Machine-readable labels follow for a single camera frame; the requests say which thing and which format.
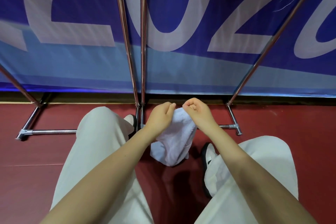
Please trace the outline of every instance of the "person's right hand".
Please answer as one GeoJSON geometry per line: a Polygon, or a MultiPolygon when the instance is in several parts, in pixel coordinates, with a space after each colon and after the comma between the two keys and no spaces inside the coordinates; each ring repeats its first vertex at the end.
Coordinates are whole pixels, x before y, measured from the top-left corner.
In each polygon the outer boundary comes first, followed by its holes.
{"type": "Polygon", "coordinates": [[[219,127],[215,122],[209,107],[197,98],[187,100],[183,104],[183,109],[189,114],[196,126],[209,136],[214,128],[219,127]]]}

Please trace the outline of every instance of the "floor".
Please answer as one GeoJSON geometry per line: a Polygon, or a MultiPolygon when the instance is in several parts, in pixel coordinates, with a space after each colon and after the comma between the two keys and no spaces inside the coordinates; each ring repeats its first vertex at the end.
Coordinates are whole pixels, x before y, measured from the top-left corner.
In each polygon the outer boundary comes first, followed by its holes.
{"type": "MultiPolygon", "coordinates": [[[[90,104],[50,105],[36,129],[74,129],[94,107],[90,104]]],[[[133,105],[107,105],[121,116],[133,105]]],[[[228,124],[224,106],[211,105],[218,123],[228,124]]],[[[146,112],[148,117],[153,106],[146,112]]],[[[38,223],[50,209],[53,192],[75,135],[33,136],[14,140],[34,109],[30,104],[0,105],[0,224],[38,223]]],[[[299,183],[299,200],[319,224],[336,223],[336,107],[249,106],[233,109],[243,135],[228,133],[237,143],[263,135],[276,136],[290,147],[299,183]]],[[[136,174],[154,222],[194,223],[208,203],[202,191],[199,153],[209,139],[197,131],[190,158],[166,167],[147,150],[136,174]]]]}

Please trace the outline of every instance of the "white pants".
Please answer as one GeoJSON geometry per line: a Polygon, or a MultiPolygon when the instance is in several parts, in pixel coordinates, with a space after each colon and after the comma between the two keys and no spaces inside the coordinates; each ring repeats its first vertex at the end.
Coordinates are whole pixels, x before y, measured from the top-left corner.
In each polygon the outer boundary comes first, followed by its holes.
{"type": "MultiPolygon", "coordinates": [[[[51,209],[88,172],[123,145],[132,130],[132,125],[107,107],[97,107],[86,114],[78,126],[77,139],[59,176],[51,209]]],[[[298,197],[294,162],[285,142],[276,137],[264,136],[239,145],[298,197]]],[[[195,223],[257,223],[220,155],[209,164],[205,181],[206,184],[215,181],[220,188],[212,186],[218,191],[215,191],[215,196],[195,223]]],[[[153,223],[135,171],[101,223],[153,223]]]]}

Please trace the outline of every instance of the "hand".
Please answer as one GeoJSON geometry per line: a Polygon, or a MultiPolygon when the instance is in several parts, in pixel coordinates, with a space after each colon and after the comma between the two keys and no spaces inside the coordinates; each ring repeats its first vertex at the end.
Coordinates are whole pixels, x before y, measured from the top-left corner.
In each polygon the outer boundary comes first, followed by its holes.
{"type": "Polygon", "coordinates": [[[170,125],[175,107],[175,103],[166,102],[153,109],[145,126],[153,138],[158,137],[170,125]]]}
{"type": "Polygon", "coordinates": [[[209,107],[197,98],[187,100],[183,104],[183,109],[189,114],[196,126],[207,136],[214,128],[219,128],[215,122],[209,107]]]}

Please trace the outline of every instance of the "shoe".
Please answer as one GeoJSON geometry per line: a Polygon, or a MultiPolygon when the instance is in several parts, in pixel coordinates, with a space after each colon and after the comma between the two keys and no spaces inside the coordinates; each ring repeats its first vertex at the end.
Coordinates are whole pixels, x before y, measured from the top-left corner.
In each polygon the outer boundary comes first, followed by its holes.
{"type": "Polygon", "coordinates": [[[133,132],[128,135],[128,139],[130,139],[135,134],[137,128],[137,118],[135,115],[129,114],[124,118],[124,120],[131,124],[134,128],[133,132]]]}
{"type": "Polygon", "coordinates": [[[205,172],[208,169],[208,165],[210,164],[211,160],[212,160],[212,154],[211,152],[215,152],[215,149],[213,147],[213,145],[211,143],[205,143],[202,150],[201,150],[201,159],[202,159],[202,164],[203,164],[203,191],[204,194],[206,195],[206,197],[208,198],[212,198],[212,196],[210,195],[209,190],[207,189],[207,187],[205,186],[205,182],[204,182],[204,178],[205,178],[205,172]]]}

